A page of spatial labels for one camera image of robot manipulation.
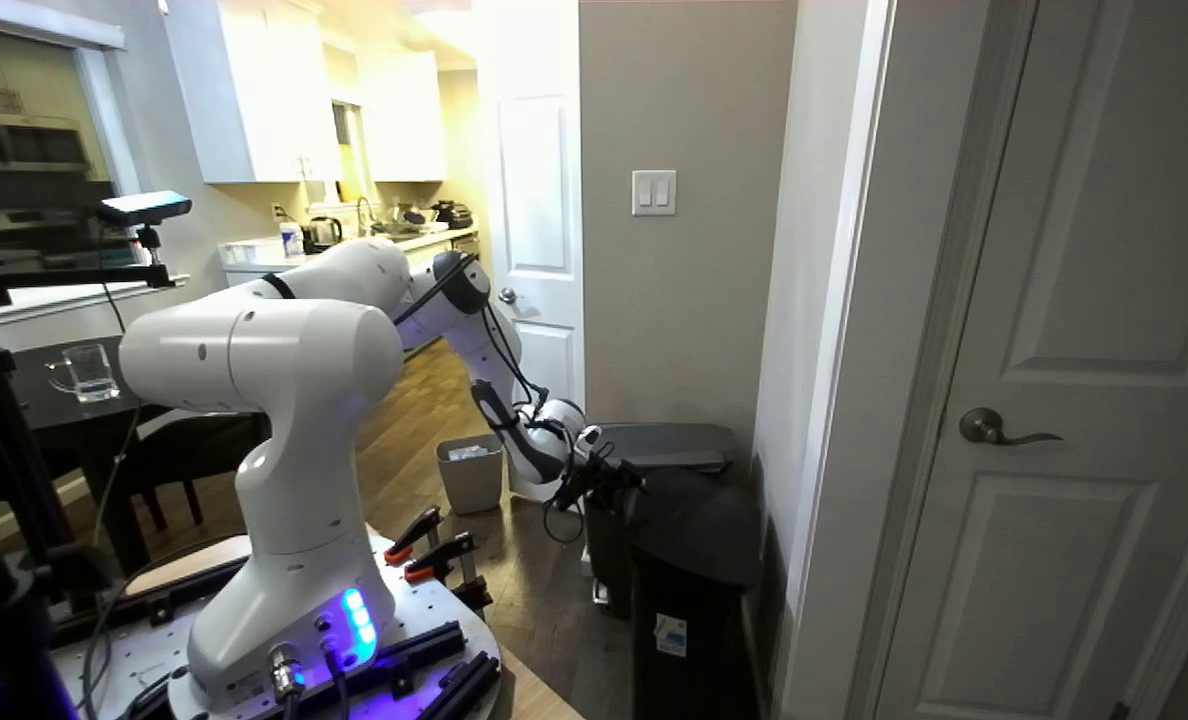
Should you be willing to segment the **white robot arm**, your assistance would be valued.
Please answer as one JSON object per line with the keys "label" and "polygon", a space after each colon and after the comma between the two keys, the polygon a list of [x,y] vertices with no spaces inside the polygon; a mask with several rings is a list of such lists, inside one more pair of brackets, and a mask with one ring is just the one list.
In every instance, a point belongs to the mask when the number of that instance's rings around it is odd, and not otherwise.
{"label": "white robot arm", "polygon": [[442,339],[477,411],[559,505],[606,464],[602,429],[520,372],[520,339],[467,253],[410,269],[387,240],[346,240],[287,272],[146,310],[121,375],[164,406],[256,411],[267,436],[237,466],[251,554],[186,635],[191,696],[226,713],[271,689],[287,656],[308,689],[362,664],[395,632],[354,489],[354,436],[414,342]]}

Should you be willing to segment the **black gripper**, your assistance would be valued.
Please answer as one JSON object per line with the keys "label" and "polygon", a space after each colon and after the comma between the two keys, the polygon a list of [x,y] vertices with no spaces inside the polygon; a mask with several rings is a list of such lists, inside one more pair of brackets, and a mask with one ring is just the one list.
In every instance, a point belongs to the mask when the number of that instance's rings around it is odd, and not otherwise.
{"label": "black gripper", "polygon": [[626,464],[620,453],[575,453],[564,464],[559,489],[552,505],[568,512],[575,499],[593,507],[606,507],[620,491],[640,483],[640,466]]}

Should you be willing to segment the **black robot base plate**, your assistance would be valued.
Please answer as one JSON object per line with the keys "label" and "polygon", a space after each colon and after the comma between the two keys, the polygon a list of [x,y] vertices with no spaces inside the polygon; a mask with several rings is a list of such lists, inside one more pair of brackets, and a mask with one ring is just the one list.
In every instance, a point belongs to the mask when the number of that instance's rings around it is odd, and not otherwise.
{"label": "black robot base plate", "polygon": [[462,628],[449,619],[367,658],[327,647],[319,677],[275,652],[267,684],[226,713],[208,713],[183,670],[164,670],[115,720],[470,720],[498,677],[498,658],[470,652]]}

